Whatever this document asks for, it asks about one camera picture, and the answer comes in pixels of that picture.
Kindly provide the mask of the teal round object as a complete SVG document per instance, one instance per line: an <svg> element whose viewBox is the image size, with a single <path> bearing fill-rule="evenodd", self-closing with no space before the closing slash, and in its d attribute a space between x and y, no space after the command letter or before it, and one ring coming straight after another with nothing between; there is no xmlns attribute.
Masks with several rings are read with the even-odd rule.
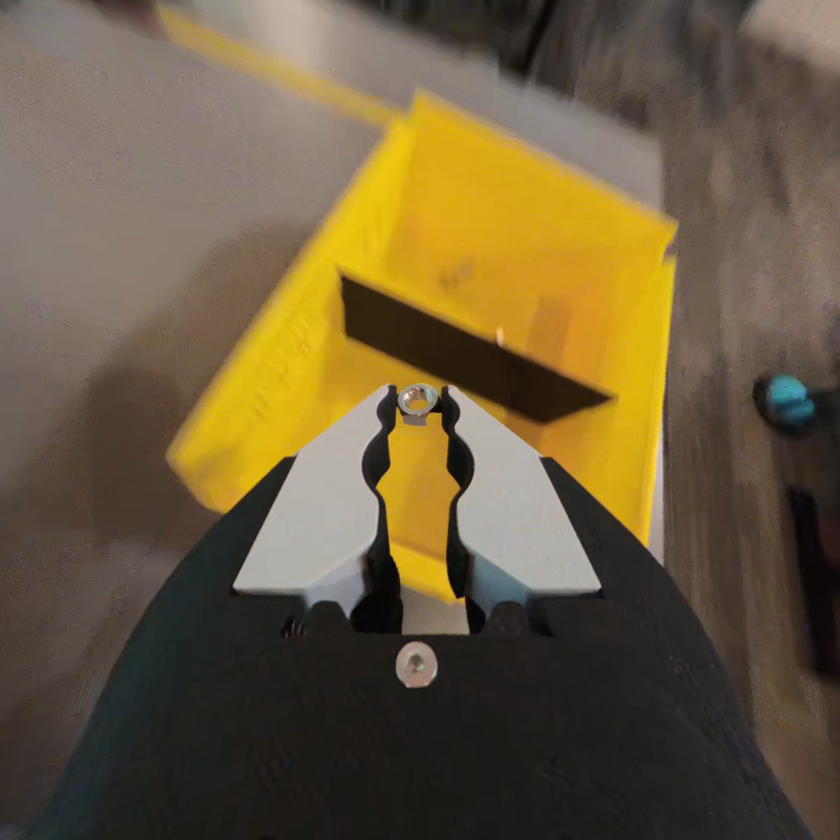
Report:
<svg viewBox="0 0 840 840"><path fill-rule="evenodd" d="M761 419L781 434L803 434L817 420L816 405L807 386L788 374L760 377L752 386L752 400Z"/></svg>

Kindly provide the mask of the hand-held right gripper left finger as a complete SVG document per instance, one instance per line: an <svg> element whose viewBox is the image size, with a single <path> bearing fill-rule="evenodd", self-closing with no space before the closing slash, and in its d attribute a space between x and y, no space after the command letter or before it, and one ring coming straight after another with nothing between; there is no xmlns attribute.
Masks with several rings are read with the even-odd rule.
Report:
<svg viewBox="0 0 840 840"><path fill-rule="evenodd" d="M239 595L287 595L307 608L398 599L385 500L396 387L384 385L305 445L234 580Z"/></svg>

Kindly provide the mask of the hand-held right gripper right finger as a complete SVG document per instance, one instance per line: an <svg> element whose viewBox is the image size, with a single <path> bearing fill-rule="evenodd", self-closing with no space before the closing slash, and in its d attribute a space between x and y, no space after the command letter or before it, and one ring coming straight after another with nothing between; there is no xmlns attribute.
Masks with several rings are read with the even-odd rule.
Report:
<svg viewBox="0 0 840 840"><path fill-rule="evenodd" d="M441 394L448 474L448 580L468 613L529 609L602 590L539 452L459 388Z"/></svg>

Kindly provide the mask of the black bin divider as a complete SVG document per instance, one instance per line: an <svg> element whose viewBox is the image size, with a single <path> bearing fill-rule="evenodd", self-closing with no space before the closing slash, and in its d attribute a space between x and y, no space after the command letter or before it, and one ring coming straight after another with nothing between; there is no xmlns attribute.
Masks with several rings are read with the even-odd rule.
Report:
<svg viewBox="0 0 840 840"><path fill-rule="evenodd" d="M535 423L549 424L615 399L346 274L340 287L350 339Z"/></svg>

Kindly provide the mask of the black furniture leg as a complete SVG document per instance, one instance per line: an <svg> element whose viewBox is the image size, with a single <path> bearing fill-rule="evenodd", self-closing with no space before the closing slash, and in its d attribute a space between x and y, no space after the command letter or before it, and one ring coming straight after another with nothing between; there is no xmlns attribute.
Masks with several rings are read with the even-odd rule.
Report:
<svg viewBox="0 0 840 840"><path fill-rule="evenodd" d="M788 487L786 496L811 667L819 675L838 680L838 514L822 512L813 494L803 487Z"/></svg>

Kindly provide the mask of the yellow tape strip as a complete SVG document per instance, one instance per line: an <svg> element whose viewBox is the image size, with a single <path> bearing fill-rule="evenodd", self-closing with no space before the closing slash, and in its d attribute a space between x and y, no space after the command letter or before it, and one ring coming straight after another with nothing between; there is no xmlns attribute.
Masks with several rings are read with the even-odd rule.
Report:
<svg viewBox="0 0 840 840"><path fill-rule="evenodd" d="M247 40L202 26L192 15L172 5L158 3L156 10L170 42L210 65L231 70L372 128L386 129L405 118L404 109L395 104L269 54Z"/></svg>

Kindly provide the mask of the yellow plastic bin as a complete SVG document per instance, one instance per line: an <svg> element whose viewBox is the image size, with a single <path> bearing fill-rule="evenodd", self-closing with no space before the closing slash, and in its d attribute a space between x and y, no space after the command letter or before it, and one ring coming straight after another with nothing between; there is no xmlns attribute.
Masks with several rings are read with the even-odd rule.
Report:
<svg viewBox="0 0 840 840"><path fill-rule="evenodd" d="M647 540L665 395L676 224L427 94L385 133L246 328L167 459L219 512L374 391L424 383L439 412L396 408L379 484L409 586L448 580L448 474L432 374L350 339L342 274L615 396L540 424L460 389L535 448L602 584Z"/></svg>

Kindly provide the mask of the steel hex nut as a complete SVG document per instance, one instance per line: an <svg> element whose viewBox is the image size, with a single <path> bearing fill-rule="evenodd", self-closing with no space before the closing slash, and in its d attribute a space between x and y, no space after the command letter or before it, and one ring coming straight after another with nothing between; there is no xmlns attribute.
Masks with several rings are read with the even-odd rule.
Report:
<svg viewBox="0 0 840 840"><path fill-rule="evenodd" d="M440 410L438 390L424 383L408 385L398 393L396 407L405 425L424 427L429 416Z"/></svg>

